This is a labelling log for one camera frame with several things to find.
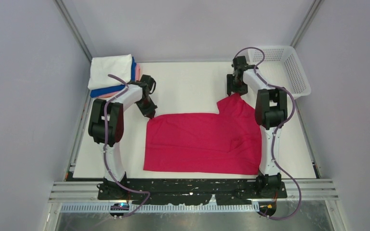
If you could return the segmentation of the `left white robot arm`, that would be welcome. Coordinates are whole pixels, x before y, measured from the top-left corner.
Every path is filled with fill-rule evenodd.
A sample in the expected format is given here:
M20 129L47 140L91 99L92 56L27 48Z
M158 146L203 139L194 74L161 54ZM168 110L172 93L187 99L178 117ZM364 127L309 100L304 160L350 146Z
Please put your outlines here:
M128 192L146 194L130 189L121 181L126 171L121 160L120 141L124 133L124 112L132 105L135 104L144 117L154 118L157 106L150 95L156 88L156 81L150 75L142 75L139 81L130 82L113 74L108 77L123 84L123 89L108 100L93 101L88 125L88 134L95 143L103 145L104 185L110 187L110 193L117 199L125 198Z

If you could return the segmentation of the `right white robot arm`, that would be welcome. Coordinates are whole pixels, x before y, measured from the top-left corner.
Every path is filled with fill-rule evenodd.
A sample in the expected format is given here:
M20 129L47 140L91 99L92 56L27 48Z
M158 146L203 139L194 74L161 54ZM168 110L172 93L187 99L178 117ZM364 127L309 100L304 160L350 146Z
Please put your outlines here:
M256 90L255 121L262 137L262 157L254 189L261 197L269 197L281 189L281 173L276 165L279 151L279 126L288 118L287 93L269 84L258 66L248 64L244 56L233 58L233 73L226 75L226 93L245 95Z

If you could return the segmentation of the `magenta t-shirt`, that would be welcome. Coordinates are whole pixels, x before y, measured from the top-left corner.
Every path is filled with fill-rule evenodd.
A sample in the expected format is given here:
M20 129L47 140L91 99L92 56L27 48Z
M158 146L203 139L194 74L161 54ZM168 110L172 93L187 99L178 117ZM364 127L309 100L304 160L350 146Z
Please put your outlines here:
M256 175L262 136L255 109L240 95L217 103L218 113L159 115L148 121L144 170Z

